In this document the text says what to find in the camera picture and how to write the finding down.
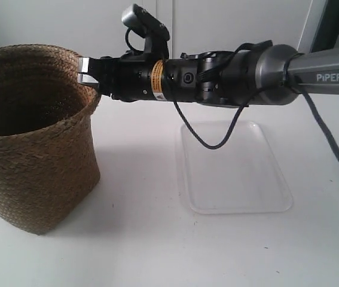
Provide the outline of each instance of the wicker basket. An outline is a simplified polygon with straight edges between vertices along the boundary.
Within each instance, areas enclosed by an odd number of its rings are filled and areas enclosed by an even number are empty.
[[[77,64],[60,47],[0,48],[0,217],[31,233],[54,228],[100,178],[99,97],[77,84]]]

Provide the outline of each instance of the white table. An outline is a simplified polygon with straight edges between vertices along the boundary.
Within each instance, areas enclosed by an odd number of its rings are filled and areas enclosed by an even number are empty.
[[[339,96],[313,99],[339,144]],[[191,121],[234,112],[182,106]],[[0,286],[339,286],[339,164],[306,103],[242,118],[264,130],[291,209],[192,212],[177,186],[173,105],[104,98],[93,116],[100,184],[46,236],[0,218]]]

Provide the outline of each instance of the transparent tray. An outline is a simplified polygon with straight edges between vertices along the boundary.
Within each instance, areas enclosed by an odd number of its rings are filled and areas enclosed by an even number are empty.
[[[218,143],[229,122],[193,124],[209,144]],[[203,214],[282,212],[292,195],[260,126],[239,121],[220,149],[203,147],[182,126],[176,158],[180,191]]]

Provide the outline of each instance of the basket rim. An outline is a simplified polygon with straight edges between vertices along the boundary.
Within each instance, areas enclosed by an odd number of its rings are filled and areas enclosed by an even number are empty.
[[[11,48],[38,48],[41,51],[45,50],[46,48],[53,48],[53,49],[58,49],[62,52],[69,53],[72,56],[75,57],[80,57],[80,54],[78,54],[75,51],[72,51],[70,49],[64,48],[64,47],[59,47],[57,45],[48,45],[48,44],[19,44],[19,45],[8,45],[8,46],[3,46],[0,47],[0,51],[4,49],[11,49]],[[40,136],[43,135],[44,133],[50,132],[51,136],[51,131],[55,130],[56,134],[60,134],[64,132],[65,130],[70,129],[72,126],[76,125],[77,122],[81,121],[85,116],[91,116],[91,114],[94,112],[96,109],[97,105],[99,104],[101,94],[99,94],[95,89],[86,87],[91,90],[91,97],[90,100],[87,102],[87,104],[76,114],[64,118],[60,121],[57,121],[56,123],[49,125],[47,127],[43,127],[41,129],[36,129],[32,130],[29,132],[25,133],[18,133],[15,135],[7,135],[7,136],[0,136],[0,143],[3,144],[4,141],[11,141],[11,140],[16,140],[16,139],[25,139],[29,137],[34,137],[34,136]]]

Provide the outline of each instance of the robotic arm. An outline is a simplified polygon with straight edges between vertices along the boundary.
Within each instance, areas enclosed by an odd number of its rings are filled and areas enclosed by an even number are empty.
[[[170,35],[164,24],[136,4],[123,12],[122,21],[131,50],[120,58],[82,57],[78,71],[79,83],[114,100],[238,107],[264,89],[250,105],[286,105],[299,94],[289,85],[290,78],[308,93],[339,94],[339,49],[298,54],[291,46],[266,41],[168,60]],[[130,31],[145,38],[144,51],[129,44]]]

